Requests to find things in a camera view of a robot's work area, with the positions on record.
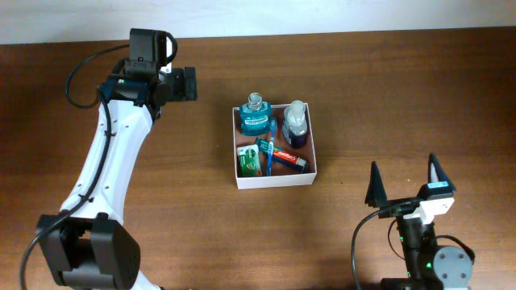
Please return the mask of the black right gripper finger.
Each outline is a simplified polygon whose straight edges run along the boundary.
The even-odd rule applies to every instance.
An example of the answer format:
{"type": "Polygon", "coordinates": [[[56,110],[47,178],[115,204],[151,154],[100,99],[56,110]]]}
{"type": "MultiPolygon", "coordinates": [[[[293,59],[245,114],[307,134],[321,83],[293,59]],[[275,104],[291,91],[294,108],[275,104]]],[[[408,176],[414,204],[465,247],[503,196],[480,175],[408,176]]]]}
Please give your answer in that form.
{"type": "Polygon", "coordinates": [[[370,180],[364,203],[373,208],[380,208],[387,203],[385,187],[375,161],[371,163],[370,180]]]}
{"type": "Polygon", "coordinates": [[[455,185],[451,182],[434,153],[429,154],[428,160],[428,182],[437,183],[446,181],[452,191],[456,191],[455,185]]]}

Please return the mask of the blue disposable razor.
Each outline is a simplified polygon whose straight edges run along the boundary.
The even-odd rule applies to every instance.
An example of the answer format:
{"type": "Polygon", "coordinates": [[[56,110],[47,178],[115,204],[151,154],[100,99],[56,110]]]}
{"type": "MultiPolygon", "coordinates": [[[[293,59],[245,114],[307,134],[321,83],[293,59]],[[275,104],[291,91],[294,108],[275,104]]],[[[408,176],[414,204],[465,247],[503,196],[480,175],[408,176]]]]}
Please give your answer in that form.
{"type": "Polygon", "coordinates": [[[291,168],[298,173],[304,173],[310,169],[310,165],[302,158],[294,157],[293,159],[281,159],[279,157],[272,157],[272,161],[277,162],[291,168]]]}

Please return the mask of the teal mouthwash bottle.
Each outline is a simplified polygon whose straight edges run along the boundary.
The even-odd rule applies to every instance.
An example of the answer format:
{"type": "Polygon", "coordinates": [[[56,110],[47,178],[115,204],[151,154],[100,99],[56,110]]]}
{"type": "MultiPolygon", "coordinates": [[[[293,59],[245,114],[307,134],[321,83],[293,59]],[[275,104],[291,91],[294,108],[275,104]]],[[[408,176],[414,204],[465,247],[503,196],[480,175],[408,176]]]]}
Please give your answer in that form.
{"type": "Polygon", "coordinates": [[[248,102],[239,108],[241,133],[246,136],[264,135],[269,132],[271,105],[259,93],[251,93],[248,102]]]}

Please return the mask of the blue white toothbrush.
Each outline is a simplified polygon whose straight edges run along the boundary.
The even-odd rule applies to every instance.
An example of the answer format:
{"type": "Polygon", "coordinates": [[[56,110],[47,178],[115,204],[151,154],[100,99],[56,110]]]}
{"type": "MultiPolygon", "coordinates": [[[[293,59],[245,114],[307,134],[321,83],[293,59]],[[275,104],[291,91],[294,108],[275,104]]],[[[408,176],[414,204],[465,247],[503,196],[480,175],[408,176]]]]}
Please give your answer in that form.
{"type": "Polygon", "coordinates": [[[275,117],[271,117],[269,129],[270,129],[270,139],[268,142],[268,150],[267,150],[267,154],[268,154],[267,172],[266,172],[267,176],[272,175],[274,142],[275,142],[275,134],[276,134],[276,130],[277,130],[277,119],[275,117]]]}

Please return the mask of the green white small box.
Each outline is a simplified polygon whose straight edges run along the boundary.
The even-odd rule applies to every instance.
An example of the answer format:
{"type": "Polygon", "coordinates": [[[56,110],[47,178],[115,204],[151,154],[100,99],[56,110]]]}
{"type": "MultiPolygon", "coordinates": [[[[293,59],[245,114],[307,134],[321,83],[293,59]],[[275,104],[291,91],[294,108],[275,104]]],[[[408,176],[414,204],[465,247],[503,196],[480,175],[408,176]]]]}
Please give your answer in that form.
{"type": "Polygon", "coordinates": [[[256,144],[237,147],[238,177],[262,176],[260,151],[256,144]]]}

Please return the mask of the red green toothpaste tube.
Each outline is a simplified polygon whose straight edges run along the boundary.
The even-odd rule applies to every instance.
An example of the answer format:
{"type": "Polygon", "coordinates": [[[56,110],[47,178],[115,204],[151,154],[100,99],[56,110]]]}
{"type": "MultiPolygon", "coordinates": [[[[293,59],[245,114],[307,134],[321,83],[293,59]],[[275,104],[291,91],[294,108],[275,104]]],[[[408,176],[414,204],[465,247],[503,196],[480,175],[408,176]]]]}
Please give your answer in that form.
{"type": "MultiPolygon", "coordinates": [[[[256,138],[255,144],[258,146],[259,151],[262,151],[267,155],[267,150],[268,150],[268,142],[267,141],[265,141],[261,138],[256,138]]],[[[279,157],[284,160],[293,159],[294,157],[301,158],[301,157],[291,154],[287,151],[284,151],[283,149],[280,149],[279,147],[274,147],[273,156],[279,157]]]]}

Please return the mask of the clear blue pump bottle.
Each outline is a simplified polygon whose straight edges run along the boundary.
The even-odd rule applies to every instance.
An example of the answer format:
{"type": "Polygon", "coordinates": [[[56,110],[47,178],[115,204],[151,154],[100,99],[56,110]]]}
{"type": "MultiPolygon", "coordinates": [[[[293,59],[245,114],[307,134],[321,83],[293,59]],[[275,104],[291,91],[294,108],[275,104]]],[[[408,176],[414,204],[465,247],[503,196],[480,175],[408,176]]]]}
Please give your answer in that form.
{"type": "Polygon", "coordinates": [[[308,126],[306,107],[302,101],[295,100],[284,109],[282,132],[286,142],[293,149],[299,149],[306,145],[308,126]]]}

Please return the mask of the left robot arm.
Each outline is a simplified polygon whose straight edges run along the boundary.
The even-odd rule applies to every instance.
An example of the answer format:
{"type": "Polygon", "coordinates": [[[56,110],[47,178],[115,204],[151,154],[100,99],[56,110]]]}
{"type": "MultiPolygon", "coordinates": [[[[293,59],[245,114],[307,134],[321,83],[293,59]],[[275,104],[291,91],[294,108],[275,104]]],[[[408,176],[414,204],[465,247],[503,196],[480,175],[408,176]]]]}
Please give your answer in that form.
{"type": "Polygon", "coordinates": [[[140,268],[141,250],[123,226],[124,205],[144,140],[168,102],[198,97],[193,67],[173,68],[178,44],[167,31],[133,28],[129,55],[97,86],[98,124],[81,174],[58,214],[40,216],[19,270],[39,246],[59,286],[155,289],[140,268]]]}

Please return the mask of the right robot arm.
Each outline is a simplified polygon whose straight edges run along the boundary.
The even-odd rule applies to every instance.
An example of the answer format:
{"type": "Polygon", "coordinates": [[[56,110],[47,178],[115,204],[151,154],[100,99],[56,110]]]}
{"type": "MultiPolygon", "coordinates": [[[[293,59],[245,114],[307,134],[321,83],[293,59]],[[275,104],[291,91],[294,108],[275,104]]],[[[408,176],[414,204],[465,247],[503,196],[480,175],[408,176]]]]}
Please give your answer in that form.
{"type": "Polygon", "coordinates": [[[383,278],[381,289],[468,289],[474,251],[458,238],[435,233],[435,217],[455,202],[455,185],[436,156],[429,155],[428,181],[414,197],[390,200],[377,164],[372,162],[364,203],[377,208],[379,218],[393,218],[406,265],[406,278],[383,278]]]}

